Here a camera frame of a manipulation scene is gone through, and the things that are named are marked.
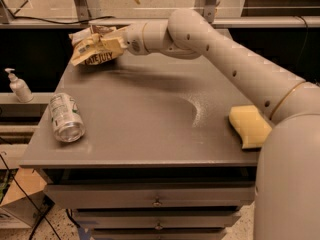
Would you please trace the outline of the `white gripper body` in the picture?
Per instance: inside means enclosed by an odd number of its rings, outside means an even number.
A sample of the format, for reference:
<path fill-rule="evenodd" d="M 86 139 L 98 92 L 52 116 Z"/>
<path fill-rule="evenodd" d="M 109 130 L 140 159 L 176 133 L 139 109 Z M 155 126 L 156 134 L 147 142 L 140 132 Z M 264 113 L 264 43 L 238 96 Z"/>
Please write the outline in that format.
<path fill-rule="evenodd" d="M 145 23 L 131 24 L 125 31 L 125 42 L 127 49 L 133 55 L 147 55 L 148 51 L 145 48 L 143 31 Z"/>

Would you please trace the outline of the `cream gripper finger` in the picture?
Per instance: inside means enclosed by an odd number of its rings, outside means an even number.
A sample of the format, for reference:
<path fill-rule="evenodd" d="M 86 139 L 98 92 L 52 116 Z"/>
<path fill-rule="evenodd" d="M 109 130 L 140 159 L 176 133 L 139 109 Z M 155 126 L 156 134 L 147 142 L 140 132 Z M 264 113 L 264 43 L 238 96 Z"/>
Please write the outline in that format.
<path fill-rule="evenodd" d="M 123 54 L 124 51 L 127 49 L 127 44 L 125 43 L 125 40 L 123 37 L 102 37 L 101 38 L 102 43 L 102 52 L 113 52 L 116 54 Z"/>
<path fill-rule="evenodd" d="M 124 38 L 126 36 L 126 33 L 127 33 L 127 28 L 122 27 L 107 33 L 105 37 L 106 38 Z"/>

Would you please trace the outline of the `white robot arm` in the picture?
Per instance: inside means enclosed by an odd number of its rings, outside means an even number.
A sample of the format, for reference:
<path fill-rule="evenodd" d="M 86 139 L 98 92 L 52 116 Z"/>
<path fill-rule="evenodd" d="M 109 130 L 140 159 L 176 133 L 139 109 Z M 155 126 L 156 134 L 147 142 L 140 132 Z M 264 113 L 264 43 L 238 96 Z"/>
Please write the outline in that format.
<path fill-rule="evenodd" d="M 191 9 L 114 35 L 134 55 L 202 55 L 252 101 L 274 124 L 258 158 L 253 238 L 320 239 L 319 86 L 223 36 Z"/>

